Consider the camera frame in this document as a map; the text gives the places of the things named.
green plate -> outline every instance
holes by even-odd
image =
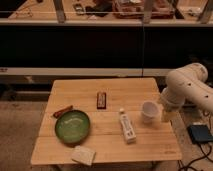
[[[86,113],[71,110],[60,116],[55,124],[56,136],[64,143],[78,143],[88,134],[90,120]]]

white sponge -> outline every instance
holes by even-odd
[[[95,157],[95,151],[83,146],[76,146],[72,153],[72,160],[91,166]]]

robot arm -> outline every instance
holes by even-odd
[[[200,109],[213,113],[213,89],[204,83],[207,78],[207,69],[199,63],[169,72],[166,76],[167,87],[160,95],[164,109],[179,109],[188,99]]]

paper cup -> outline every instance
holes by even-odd
[[[141,116],[144,123],[151,123],[160,113],[158,104],[154,101],[145,101],[142,104]]]

black box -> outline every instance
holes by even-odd
[[[190,125],[187,130],[193,144],[213,142],[213,136],[206,125]]]

